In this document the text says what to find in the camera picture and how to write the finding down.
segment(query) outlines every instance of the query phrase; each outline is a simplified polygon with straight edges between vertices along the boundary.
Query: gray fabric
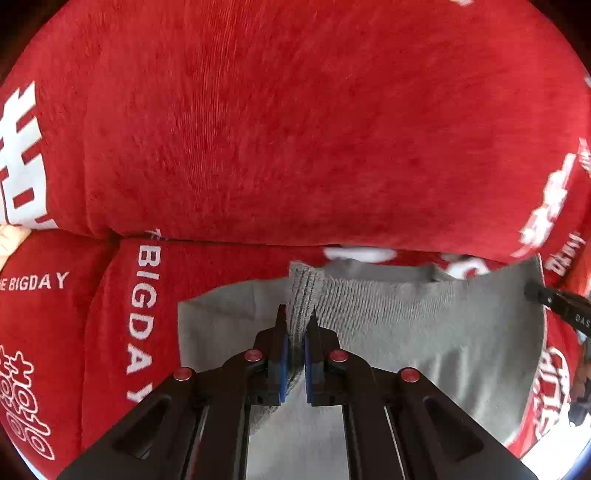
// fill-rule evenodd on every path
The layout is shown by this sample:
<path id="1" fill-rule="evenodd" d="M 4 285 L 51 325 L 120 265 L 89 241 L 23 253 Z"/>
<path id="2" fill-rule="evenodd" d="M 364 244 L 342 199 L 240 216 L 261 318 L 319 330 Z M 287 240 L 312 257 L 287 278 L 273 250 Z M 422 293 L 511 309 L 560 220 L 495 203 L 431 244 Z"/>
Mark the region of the gray fabric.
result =
<path id="1" fill-rule="evenodd" d="M 522 293 L 530 279 L 541 280 L 538 258 L 466 281 L 447 280 L 432 267 L 293 264 L 289 280 L 244 282 L 180 304 L 181 360 L 197 371 L 220 366 L 250 348 L 286 301 L 297 346 L 316 308 L 319 323 L 335 330 L 345 349 L 375 367 L 419 368 L 504 441 L 519 428 L 545 340 L 542 308 Z M 253 412 L 259 428 L 251 436 L 249 480 L 347 478 L 339 408 L 309 407 L 300 377 L 270 413 Z"/>

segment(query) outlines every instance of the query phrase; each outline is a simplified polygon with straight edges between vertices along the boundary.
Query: white surface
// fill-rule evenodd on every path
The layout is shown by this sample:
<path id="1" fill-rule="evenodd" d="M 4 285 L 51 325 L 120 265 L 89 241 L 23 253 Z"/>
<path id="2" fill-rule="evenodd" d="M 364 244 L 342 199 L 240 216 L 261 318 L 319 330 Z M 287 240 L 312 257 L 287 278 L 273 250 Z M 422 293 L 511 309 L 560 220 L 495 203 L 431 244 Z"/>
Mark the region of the white surface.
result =
<path id="1" fill-rule="evenodd" d="M 396 257 L 396 250 L 377 247 L 326 247 L 324 255 L 329 260 L 357 260 L 366 263 L 382 263 Z"/>
<path id="2" fill-rule="evenodd" d="M 591 417 L 580 427 L 569 424 L 568 408 L 558 423 L 523 457 L 523 463 L 538 480 L 559 480 L 591 440 Z"/>
<path id="3" fill-rule="evenodd" d="M 29 462 L 29 460 L 27 460 L 25 458 L 25 456 L 21 453 L 21 451 L 17 448 L 16 445 L 14 445 L 14 448 L 16 449 L 16 451 L 18 452 L 18 454 L 21 456 L 21 458 L 23 460 L 25 460 L 25 463 L 27 464 L 27 466 L 29 467 L 29 469 L 31 470 L 31 472 L 33 472 L 33 475 L 35 475 L 39 480 L 47 480 L 47 478 L 45 478 L 41 472 L 39 470 L 37 470 L 35 467 L 32 466 L 31 462 Z"/>

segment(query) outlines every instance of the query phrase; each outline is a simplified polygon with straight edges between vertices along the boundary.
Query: white chinese character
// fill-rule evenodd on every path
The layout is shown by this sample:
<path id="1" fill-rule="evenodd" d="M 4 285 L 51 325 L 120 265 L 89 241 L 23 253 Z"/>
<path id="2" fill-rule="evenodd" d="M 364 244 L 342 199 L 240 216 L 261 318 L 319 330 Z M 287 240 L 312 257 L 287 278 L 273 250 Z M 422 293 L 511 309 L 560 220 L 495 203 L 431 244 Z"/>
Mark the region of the white chinese character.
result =
<path id="1" fill-rule="evenodd" d="M 519 241 L 523 247 L 513 253 L 513 257 L 522 257 L 532 249 L 542 246 L 548 238 L 554 226 L 554 220 L 562 210 L 567 194 L 566 186 L 576 157 L 572 153 L 567 154 L 562 169 L 554 171 L 548 176 L 548 182 L 544 187 L 542 206 L 531 212 L 529 220 L 519 231 L 521 233 Z"/>
<path id="2" fill-rule="evenodd" d="M 17 131 L 17 122 L 35 106 L 35 82 L 21 96 L 19 92 L 17 89 L 6 101 L 0 119 L 0 139 L 4 141 L 0 150 L 0 171 L 8 170 L 8 177 L 1 184 L 5 205 L 0 196 L 0 224 L 12 223 L 38 230 L 57 228 L 53 220 L 43 223 L 35 221 L 47 215 L 45 167 L 41 154 L 28 163 L 24 163 L 22 154 L 41 139 L 37 118 L 33 117 Z M 26 192 L 32 192 L 33 198 L 17 206 L 15 199 Z"/>

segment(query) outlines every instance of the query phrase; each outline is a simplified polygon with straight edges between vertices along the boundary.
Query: red fabric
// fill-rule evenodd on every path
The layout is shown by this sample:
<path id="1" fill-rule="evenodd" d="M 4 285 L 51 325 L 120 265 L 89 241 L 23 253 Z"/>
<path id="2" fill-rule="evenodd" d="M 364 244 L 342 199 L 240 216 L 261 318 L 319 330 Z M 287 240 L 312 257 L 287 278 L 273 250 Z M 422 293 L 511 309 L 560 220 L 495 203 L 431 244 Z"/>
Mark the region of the red fabric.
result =
<path id="1" fill-rule="evenodd" d="M 0 274 L 0 419 L 48 478 L 81 452 L 86 316 L 111 254 L 105 242 L 33 233 Z"/>
<path id="2" fill-rule="evenodd" d="M 525 0 L 72 0 L 0 98 L 35 81 L 73 232 L 512 261 L 589 134 L 583 78 Z"/>
<path id="3" fill-rule="evenodd" d="M 392 264 L 435 261 L 458 275 L 539 251 L 555 285 L 588 263 L 584 74 L 525 0 L 70 0 L 0 86 L 0 221 L 97 238 L 158 229 L 176 240 L 381 245 L 398 250 Z M 32 141 L 16 134 L 35 125 Z M 554 184 L 568 153 L 578 156 Z M 544 218 L 545 242 L 523 249 L 532 213 L 551 206 L 560 214 Z M 0 339 L 36 367 L 59 461 L 21 450 L 49 478 L 133 406 L 128 392 L 178 365 L 178 301 L 282 276 L 291 260 L 324 262 L 315 247 L 126 239 L 93 298 L 110 246 L 39 238 L 3 277 L 80 278 L 51 295 L 0 291 L 12 315 L 0 314 Z M 141 245 L 161 246 L 161 264 L 140 267 Z M 140 283 L 155 288 L 154 306 L 132 308 Z M 133 313 L 154 317 L 146 339 L 131 338 Z M 128 375 L 130 344 L 152 363 Z M 552 398 L 566 402 L 578 362 L 570 327 L 553 316 L 547 354 L 517 455 L 548 425 Z"/>

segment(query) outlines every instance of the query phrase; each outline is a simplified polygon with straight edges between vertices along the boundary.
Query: red screw head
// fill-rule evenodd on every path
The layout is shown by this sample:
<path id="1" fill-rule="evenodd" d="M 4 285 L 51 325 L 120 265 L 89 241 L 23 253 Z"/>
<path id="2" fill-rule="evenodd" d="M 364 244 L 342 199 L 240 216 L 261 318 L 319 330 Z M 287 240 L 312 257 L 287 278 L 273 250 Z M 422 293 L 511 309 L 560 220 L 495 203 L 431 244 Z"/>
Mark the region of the red screw head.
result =
<path id="1" fill-rule="evenodd" d="M 418 382 L 418 379 L 421 378 L 421 374 L 418 370 L 414 368 L 405 368 L 400 372 L 400 376 L 405 382 L 408 383 L 415 383 Z"/>
<path id="2" fill-rule="evenodd" d="M 247 350 L 244 352 L 244 358 L 247 362 L 258 362 L 262 360 L 262 352 L 260 350 Z"/>
<path id="3" fill-rule="evenodd" d="M 174 373 L 174 379 L 178 380 L 179 382 L 184 382 L 185 380 L 188 380 L 192 376 L 193 376 L 193 370 L 191 370 L 189 367 L 179 368 Z"/>
<path id="4" fill-rule="evenodd" d="M 337 362 L 337 363 L 346 362 L 348 358 L 349 358 L 349 354 L 347 352 L 345 352 L 344 350 L 333 350 L 330 353 L 330 359 L 333 362 Z"/>

